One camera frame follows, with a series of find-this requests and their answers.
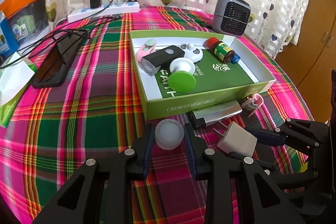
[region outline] blue gripper pad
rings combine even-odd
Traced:
[[[136,160],[127,165],[127,173],[131,180],[146,180],[152,162],[155,127],[149,123],[145,127],[143,136],[136,138],[132,149],[136,152]]]
[[[285,144],[285,138],[278,133],[266,129],[247,129],[245,130],[256,137],[257,143],[277,147]]]
[[[206,180],[211,173],[211,165],[203,159],[203,151],[208,148],[203,138],[194,134],[190,123],[184,125],[184,145],[190,173],[195,180]]]
[[[194,153],[193,145],[191,143],[187,125],[188,125],[187,123],[184,125],[184,145],[185,145],[185,151],[187,153],[189,171],[191,175],[195,177],[195,174],[196,174],[195,153]]]
[[[149,136],[148,136],[148,141],[147,141],[147,147],[145,151],[145,156],[143,158],[143,177],[144,180],[147,178],[148,173],[149,173],[149,168],[152,163],[152,152],[153,152],[153,147],[154,147],[154,140],[155,140],[155,127],[152,126],[149,129]]]

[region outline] wooden cabinet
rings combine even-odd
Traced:
[[[335,18],[336,0],[309,0],[297,46],[285,46],[276,58],[319,122],[326,122],[331,114],[331,71],[336,69]]]
[[[314,119],[326,122],[331,114],[331,71],[336,69],[336,25],[313,68],[298,86]]]
[[[276,62],[299,86],[313,68],[330,37],[336,15],[336,0],[309,0],[297,45],[289,44]]]

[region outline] power strip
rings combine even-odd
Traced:
[[[83,18],[92,16],[99,11],[103,10],[105,7],[107,7],[108,4],[103,5],[100,8],[84,8],[82,10],[76,10],[73,11],[70,15],[68,15],[68,22],[75,22],[77,20],[81,20]],[[128,14],[128,13],[137,13],[140,12],[140,5],[138,2],[126,2],[123,4],[113,4],[107,9],[105,9],[103,12],[97,14],[96,17],[100,16],[111,16],[111,15],[119,15],[119,14]]]

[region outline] white round knob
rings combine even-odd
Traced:
[[[187,58],[194,63],[200,61],[203,58],[203,51],[200,47],[197,47],[195,44],[181,44],[180,48],[184,50],[184,58]]]
[[[183,126],[176,120],[165,119],[155,128],[155,142],[163,150],[173,150],[184,138]]]
[[[184,57],[176,58],[170,63],[170,66],[169,66],[169,70],[172,74],[174,72],[183,70],[193,75],[195,73],[195,69],[196,68],[195,68],[195,64],[193,63],[193,61],[187,58],[184,58]]]
[[[189,43],[186,48],[190,51],[194,51],[196,50],[196,45],[195,44],[192,44],[192,43]]]

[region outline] open cardboard box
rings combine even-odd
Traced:
[[[164,98],[155,76],[147,75],[136,61],[137,51],[150,38],[157,41],[155,49],[160,50],[171,45],[179,46],[182,43],[193,43],[202,49],[208,49],[204,46],[204,42],[211,37],[222,40],[240,56],[241,60],[238,64],[248,74],[253,84],[179,96],[175,96],[174,91],[167,86],[165,89],[169,97]],[[231,100],[243,99],[250,94],[266,92],[275,82],[275,78],[263,63],[236,37],[229,35],[184,30],[144,30],[132,31],[130,43],[145,120],[169,117]]]

